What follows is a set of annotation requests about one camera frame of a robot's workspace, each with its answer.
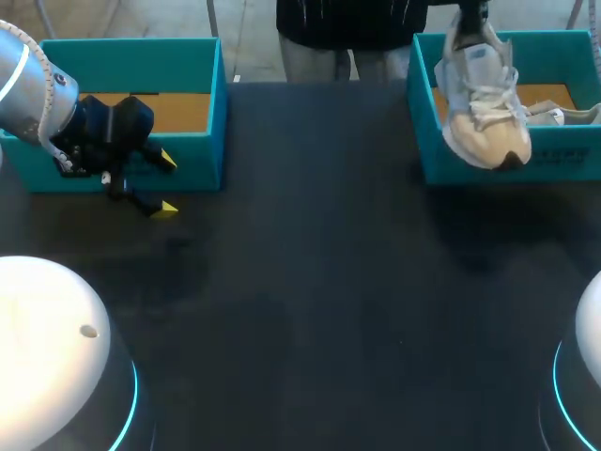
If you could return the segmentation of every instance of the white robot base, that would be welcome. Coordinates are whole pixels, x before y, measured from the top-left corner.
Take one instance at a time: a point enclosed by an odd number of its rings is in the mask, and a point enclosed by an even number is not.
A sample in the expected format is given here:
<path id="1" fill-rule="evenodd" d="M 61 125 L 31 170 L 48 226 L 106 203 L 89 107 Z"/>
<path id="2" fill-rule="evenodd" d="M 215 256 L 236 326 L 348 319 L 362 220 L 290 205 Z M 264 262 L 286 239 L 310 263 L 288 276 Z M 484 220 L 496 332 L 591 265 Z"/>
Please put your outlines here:
<path id="1" fill-rule="evenodd" d="M 0 362 L 0 450 L 152 450 L 138 370 L 76 273 L 0 257 Z"/>
<path id="2" fill-rule="evenodd" d="M 580 298 L 539 405 L 548 451 L 601 450 L 601 273 Z"/>

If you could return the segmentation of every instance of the robotic arm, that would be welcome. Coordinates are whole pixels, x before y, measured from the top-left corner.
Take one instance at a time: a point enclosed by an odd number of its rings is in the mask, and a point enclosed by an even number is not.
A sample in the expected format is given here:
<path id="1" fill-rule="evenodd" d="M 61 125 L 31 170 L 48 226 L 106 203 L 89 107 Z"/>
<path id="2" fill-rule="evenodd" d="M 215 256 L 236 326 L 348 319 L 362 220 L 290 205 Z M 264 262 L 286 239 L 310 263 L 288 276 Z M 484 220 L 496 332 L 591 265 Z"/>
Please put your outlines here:
<path id="1" fill-rule="evenodd" d="M 159 144 L 148 140 L 154 125 L 150 108 L 132 96 L 115 106 L 94 96 L 80 101 L 77 82 L 24 31 L 4 21 L 0 61 L 0 129 L 44 148 L 64 178 L 101 175 L 111 199 L 130 200 L 148 217 L 177 213 L 168 203 L 137 192 L 124 177 L 134 152 L 164 173 L 177 168 Z"/>

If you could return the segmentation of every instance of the white sneaker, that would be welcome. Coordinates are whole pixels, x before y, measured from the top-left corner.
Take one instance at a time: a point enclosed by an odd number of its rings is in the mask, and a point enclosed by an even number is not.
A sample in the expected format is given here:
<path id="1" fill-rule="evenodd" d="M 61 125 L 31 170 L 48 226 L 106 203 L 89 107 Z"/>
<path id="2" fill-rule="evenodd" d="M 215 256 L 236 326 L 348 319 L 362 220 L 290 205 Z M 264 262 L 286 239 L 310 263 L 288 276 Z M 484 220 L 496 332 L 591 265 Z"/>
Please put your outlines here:
<path id="1" fill-rule="evenodd" d="M 553 101 L 542 101 L 528 108 L 530 125 L 600 125 L 601 103 L 590 110 L 568 110 Z"/>
<path id="2" fill-rule="evenodd" d="M 499 40 L 490 23 L 475 43 L 460 47 L 461 13 L 447 33 L 435 67 L 440 93 L 449 102 L 443 135 L 462 160 L 484 169 L 516 169 L 532 155 L 526 113 L 516 93 L 517 70 L 510 42 Z"/>

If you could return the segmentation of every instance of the cable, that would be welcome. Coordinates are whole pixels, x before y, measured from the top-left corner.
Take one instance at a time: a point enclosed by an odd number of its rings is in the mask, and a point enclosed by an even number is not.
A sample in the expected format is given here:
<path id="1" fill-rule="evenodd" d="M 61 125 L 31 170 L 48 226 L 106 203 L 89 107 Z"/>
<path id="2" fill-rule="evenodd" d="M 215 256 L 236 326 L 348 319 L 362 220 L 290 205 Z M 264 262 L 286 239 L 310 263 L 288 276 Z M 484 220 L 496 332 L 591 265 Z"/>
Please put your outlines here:
<path id="1" fill-rule="evenodd" d="M 591 29 L 591 47 L 593 48 L 594 66 L 601 83 L 601 53 L 599 49 L 599 34 L 597 32 L 597 12 L 595 0 L 589 0 L 589 28 Z"/>
<path id="2" fill-rule="evenodd" d="M 50 153 L 54 158 L 56 158 L 60 164 L 66 168 L 71 169 L 72 163 L 69 161 L 69 157 L 57 148 L 53 143 L 50 142 L 50 132 L 48 130 L 50 126 L 50 112 L 53 108 L 54 101 L 54 77 L 53 77 L 53 68 L 50 63 L 50 60 L 46 56 L 41 47 L 31 38 L 27 33 L 25 33 L 22 29 L 13 25 L 12 23 L 5 22 L 0 19 L 0 29 L 8 31 L 11 35 L 18 38 L 24 45 L 29 47 L 29 49 L 34 53 L 36 58 L 38 59 L 43 71 L 44 77 L 46 81 L 46 92 L 44 94 L 44 109 L 41 114 L 41 118 L 39 119 L 38 126 L 38 140 L 43 148 L 45 148 L 48 153 Z"/>
<path id="3" fill-rule="evenodd" d="M 570 19 L 567 21 L 567 26 L 565 27 L 566 30 L 574 28 L 583 2 L 584 0 L 575 0 L 574 7 L 570 13 Z M 596 0 L 589 0 L 589 30 L 591 33 L 591 50 L 593 50 L 594 67 L 597 71 L 599 83 L 601 83 L 601 47 L 599 46 L 599 33 L 597 31 Z"/>

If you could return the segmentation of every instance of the blue light ring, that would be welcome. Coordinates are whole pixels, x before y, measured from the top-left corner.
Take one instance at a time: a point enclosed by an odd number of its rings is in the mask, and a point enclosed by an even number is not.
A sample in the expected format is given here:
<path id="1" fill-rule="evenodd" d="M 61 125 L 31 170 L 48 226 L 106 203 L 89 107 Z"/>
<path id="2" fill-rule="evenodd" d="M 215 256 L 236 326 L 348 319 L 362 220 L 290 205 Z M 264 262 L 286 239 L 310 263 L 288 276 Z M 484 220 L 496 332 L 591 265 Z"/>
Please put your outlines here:
<path id="1" fill-rule="evenodd" d="M 133 362 L 131 362 L 131 367 L 133 368 L 133 401 L 131 402 L 130 415 L 128 416 L 128 419 L 125 422 L 123 429 L 121 429 L 121 433 L 113 443 L 113 446 L 109 448 L 109 451 L 116 451 L 116 449 L 121 445 L 121 442 L 123 442 L 123 439 L 125 438 L 125 435 L 127 434 L 128 429 L 130 428 L 131 420 L 133 419 L 133 414 L 135 413 L 135 407 L 138 403 L 138 374 L 135 371 L 135 365 L 133 364 Z"/>
<path id="2" fill-rule="evenodd" d="M 557 398 L 557 402 L 560 405 L 560 409 L 562 410 L 563 416 L 565 417 L 565 421 L 570 425 L 570 428 L 574 430 L 574 433 L 578 436 L 578 438 L 591 450 L 597 451 L 597 449 L 591 445 L 591 443 L 584 438 L 584 436 L 580 433 L 570 415 L 567 414 L 565 407 L 563 406 L 562 398 L 560 397 L 560 390 L 557 386 L 557 358 L 560 355 L 560 348 L 562 347 L 562 343 L 560 342 L 560 346 L 557 347 L 557 351 L 555 352 L 555 359 L 553 360 L 553 388 L 555 389 L 555 397 Z"/>

